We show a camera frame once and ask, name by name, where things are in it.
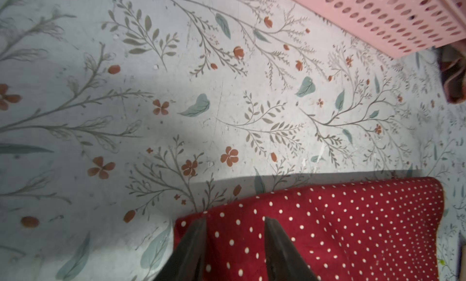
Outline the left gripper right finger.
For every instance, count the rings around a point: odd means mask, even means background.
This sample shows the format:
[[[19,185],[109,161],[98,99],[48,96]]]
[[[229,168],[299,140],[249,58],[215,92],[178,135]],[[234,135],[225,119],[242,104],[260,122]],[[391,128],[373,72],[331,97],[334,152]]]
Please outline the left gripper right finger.
[[[317,281],[278,220],[265,218],[265,255],[269,281]]]

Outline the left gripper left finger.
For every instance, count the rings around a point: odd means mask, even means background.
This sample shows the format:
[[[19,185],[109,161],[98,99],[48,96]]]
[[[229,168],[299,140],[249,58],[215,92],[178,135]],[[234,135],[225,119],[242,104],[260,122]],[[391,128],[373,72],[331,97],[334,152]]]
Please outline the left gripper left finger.
[[[202,281],[206,240],[206,219],[198,219],[190,225],[154,281]]]

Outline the red polka dot skirt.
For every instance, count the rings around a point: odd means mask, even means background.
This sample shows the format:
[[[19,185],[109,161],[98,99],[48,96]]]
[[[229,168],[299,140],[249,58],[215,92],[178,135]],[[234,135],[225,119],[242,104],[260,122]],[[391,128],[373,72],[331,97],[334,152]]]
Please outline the red polka dot skirt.
[[[179,244],[207,221],[204,278],[265,281],[265,219],[276,219],[320,281],[436,281],[444,191],[432,177],[311,185],[179,218]]]

